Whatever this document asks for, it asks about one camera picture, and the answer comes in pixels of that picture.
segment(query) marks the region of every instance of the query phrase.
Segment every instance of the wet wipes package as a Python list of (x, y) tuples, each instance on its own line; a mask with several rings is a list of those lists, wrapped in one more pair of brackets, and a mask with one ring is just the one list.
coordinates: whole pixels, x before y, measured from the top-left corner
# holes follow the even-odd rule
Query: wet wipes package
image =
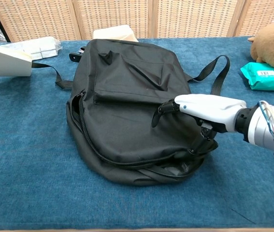
[(274, 91), (274, 68), (267, 63), (250, 62), (241, 68), (253, 90)]

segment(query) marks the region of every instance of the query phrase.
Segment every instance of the blue table surface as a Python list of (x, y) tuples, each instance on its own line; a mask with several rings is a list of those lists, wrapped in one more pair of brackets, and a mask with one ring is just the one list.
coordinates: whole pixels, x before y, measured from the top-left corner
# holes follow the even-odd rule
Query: blue table surface
[[(231, 67), (221, 95), (274, 105), (274, 91), (251, 90), (240, 68), (252, 62), (247, 37), (142, 39), (174, 51), (184, 71), (197, 76), (217, 56)], [(58, 56), (38, 62), (72, 80), (71, 62), (87, 41), (62, 41)], [(226, 61), (193, 93), (210, 93)], [(66, 123), (69, 91), (51, 68), (31, 77), (0, 77), (0, 230), (97, 228), (274, 227), (273, 152), (218, 134), (218, 149), (189, 180), (176, 185), (129, 187), (111, 183), (80, 159)]]

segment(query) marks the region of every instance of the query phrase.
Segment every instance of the shoulder strap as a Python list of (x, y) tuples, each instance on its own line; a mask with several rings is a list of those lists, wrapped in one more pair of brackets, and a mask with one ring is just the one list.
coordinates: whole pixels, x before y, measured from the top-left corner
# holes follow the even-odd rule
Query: shoulder strap
[(204, 80), (214, 70), (216, 63), (220, 57), (225, 57), (227, 60), (227, 63), (226, 63), (226, 66), (223, 68), (223, 70), (216, 77), (216, 79), (212, 85), (211, 94), (213, 94), (213, 95), (220, 95), (220, 91), (222, 89), (223, 82), (225, 80), (225, 77), (227, 76), (227, 73), (228, 73), (229, 67), (230, 67), (230, 60), (229, 60), (228, 56), (226, 56), (226, 55), (218, 56), (216, 59), (214, 59), (212, 62), (210, 62), (207, 66), (205, 66), (205, 68), (200, 72), (200, 74), (197, 77), (190, 79), (190, 80), (196, 80), (196, 81)]
[(54, 67), (52, 67), (48, 64), (40, 64), (40, 63), (35, 63), (35, 62), (32, 62), (31, 67), (36, 68), (36, 69), (37, 68), (53, 68), (56, 71), (55, 84), (57, 84), (61, 89), (71, 89), (72, 88), (72, 81), (63, 81), (60, 77), (60, 74)]

